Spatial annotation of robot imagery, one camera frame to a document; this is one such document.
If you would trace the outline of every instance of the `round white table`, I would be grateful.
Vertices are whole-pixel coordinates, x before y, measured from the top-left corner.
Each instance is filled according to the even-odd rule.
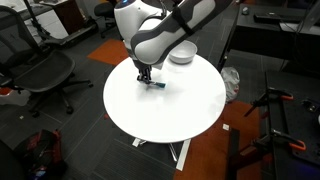
[[[163,89],[138,82],[137,75],[138,69],[127,58],[111,72],[103,92],[108,115],[133,137],[181,142],[211,127],[224,108],[221,75],[198,55],[189,64],[166,59],[161,70],[153,68],[152,81],[166,83]]]

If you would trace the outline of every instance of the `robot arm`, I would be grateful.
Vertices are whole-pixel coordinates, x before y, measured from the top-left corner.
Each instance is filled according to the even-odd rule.
[[[150,16],[159,16],[162,10],[141,0],[118,3],[116,22],[129,56],[139,69],[138,80],[149,84],[151,65],[161,64],[175,46],[220,14],[231,2],[184,0],[163,19],[150,19]]]

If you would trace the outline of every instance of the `red bag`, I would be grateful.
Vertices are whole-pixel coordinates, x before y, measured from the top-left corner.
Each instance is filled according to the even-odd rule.
[[[67,169],[61,156],[61,135],[41,130],[22,141],[15,149],[29,179],[62,176]]]

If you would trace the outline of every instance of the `orange carpet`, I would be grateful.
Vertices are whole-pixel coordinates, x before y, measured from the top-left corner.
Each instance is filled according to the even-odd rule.
[[[233,102],[226,105],[217,122],[190,143],[183,171],[176,170],[174,180],[224,180],[226,177],[227,154],[230,131],[223,124],[240,131],[239,149],[259,137],[258,110],[244,118],[249,104]],[[261,179],[260,164],[255,163],[238,171],[237,179]]]
[[[109,39],[87,57],[116,66],[128,57],[128,52],[122,41]]]

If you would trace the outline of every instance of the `mesh chair back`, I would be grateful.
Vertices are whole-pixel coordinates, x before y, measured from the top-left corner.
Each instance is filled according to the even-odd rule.
[[[112,4],[113,7],[115,7],[116,4],[118,3],[117,0],[108,0],[108,1]]]
[[[17,77],[28,67],[28,62],[41,50],[19,13],[0,6],[0,73],[3,76]]]

